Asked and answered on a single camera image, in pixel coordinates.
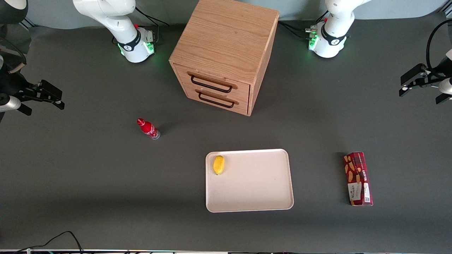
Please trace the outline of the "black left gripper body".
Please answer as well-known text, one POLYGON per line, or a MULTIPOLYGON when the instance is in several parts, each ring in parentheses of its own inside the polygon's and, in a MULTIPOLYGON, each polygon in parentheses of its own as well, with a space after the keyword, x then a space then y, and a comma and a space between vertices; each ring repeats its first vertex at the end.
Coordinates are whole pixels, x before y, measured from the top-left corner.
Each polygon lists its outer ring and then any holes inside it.
POLYGON ((424 88, 439 83, 447 78, 451 78, 452 61, 444 58, 436 67, 427 67, 428 81, 425 86, 413 86, 413 88, 424 88))

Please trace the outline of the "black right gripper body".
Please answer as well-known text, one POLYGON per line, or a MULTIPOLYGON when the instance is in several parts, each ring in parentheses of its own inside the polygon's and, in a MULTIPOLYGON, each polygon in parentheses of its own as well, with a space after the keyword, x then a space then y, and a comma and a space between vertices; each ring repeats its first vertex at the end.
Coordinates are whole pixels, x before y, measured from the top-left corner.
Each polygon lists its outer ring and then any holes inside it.
POLYGON ((0 76, 0 91, 1 93, 18 98, 21 102, 34 100, 53 103, 54 96, 46 91, 41 91, 42 85, 46 82, 45 79, 42 79, 40 82, 33 84, 17 72, 13 74, 6 72, 0 76))

